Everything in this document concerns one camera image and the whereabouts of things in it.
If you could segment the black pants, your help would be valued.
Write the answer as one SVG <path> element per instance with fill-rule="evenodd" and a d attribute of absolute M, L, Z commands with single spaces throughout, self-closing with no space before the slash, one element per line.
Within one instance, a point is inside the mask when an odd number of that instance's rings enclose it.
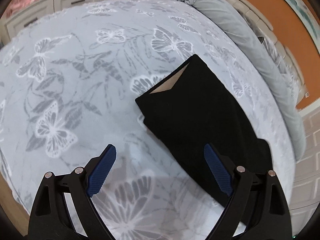
<path fill-rule="evenodd" d="M 198 55 L 136 98 L 136 104 L 144 115 L 144 125 L 221 205 L 227 204 L 228 195 L 204 158 L 208 143 L 251 172 L 265 173 L 273 167 L 268 142 L 257 137 L 234 96 Z"/>

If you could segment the white wardrobe doors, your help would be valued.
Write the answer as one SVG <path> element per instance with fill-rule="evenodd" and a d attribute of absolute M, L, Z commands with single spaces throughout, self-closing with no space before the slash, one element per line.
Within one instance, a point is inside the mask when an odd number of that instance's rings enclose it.
<path fill-rule="evenodd" d="M 292 234 L 298 235 L 319 205 L 319 108 L 303 117 L 306 151 L 296 164 L 289 210 Z"/>

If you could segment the grey butterfly bedspread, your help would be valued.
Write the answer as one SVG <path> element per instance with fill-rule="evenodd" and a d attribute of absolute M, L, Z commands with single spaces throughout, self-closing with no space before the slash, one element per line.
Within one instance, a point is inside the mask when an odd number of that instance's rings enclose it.
<path fill-rule="evenodd" d="M 46 172 L 72 172 L 113 144 L 116 162 L 93 203 L 116 239 L 204 239 L 222 206 L 148 132 L 135 103 L 193 54 L 270 143 L 290 199 L 287 127 L 238 46 L 183 2 L 109 0 L 44 16 L 1 49 L 1 174 L 15 225 L 26 231 Z"/>

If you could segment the butterfly print pillow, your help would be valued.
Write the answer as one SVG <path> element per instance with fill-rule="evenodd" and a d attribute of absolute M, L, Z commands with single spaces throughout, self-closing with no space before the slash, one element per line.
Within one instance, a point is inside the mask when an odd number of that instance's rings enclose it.
<path fill-rule="evenodd" d="M 297 105 L 300 90 L 298 75 L 293 70 L 293 67 L 284 61 L 281 54 L 277 51 L 277 48 L 268 37 L 264 38 L 262 44 L 264 45 L 269 56 L 278 68 L 283 80 L 286 83 L 287 88 L 290 91 L 291 97 L 295 105 Z"/>

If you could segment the beige padded headboard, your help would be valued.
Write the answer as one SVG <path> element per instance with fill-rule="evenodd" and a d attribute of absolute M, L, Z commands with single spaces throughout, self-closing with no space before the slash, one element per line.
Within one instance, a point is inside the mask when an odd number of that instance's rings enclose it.
<path fill-rule="evenodd" d="M 273 33 L 273 26 L 269 22 L 269 20 L 249 1 L 247 0 L 226 0 L 230 3 L 237 12 L 244 18 L 249 27 L 253 30 L 259 41 L 264 41 L 265 37 L 268 37 L 275 47 L 277 51 L 281 54 L 284 61 L 293 67 L 293 70 L 298 75 L 299 81 L 299 104 L 302 99 L 308 94 L 308 90 L 306 88 L 303 74 L 300 70 L 298 62 L 295 57 L 291 53 L 288 47 L 282 45 L 282 43 L 278 40 L 276 35 Z"/>

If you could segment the grey folded duvet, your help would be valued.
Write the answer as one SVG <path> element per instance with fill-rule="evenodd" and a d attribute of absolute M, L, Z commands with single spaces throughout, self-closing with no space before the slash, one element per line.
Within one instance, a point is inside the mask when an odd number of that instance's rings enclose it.
<path fill-rule="evenodd" d="M 247 56 L 268 85 L 285 121 L 298 162 L 306 150 L 303 121 L 276 64 L 243 17 L 226 0 L 173 0 L 184 2 L 210 18 Z"/>

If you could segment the framed wall picture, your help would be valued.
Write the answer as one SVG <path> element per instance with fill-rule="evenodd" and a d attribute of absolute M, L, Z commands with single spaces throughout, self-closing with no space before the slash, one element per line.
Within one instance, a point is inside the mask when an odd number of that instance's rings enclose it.
<path fill-rule="evenodd" d="M 303 0 L 284 0 L 296 13 L 307 29 L 319 52 L 319 24 Z"/>

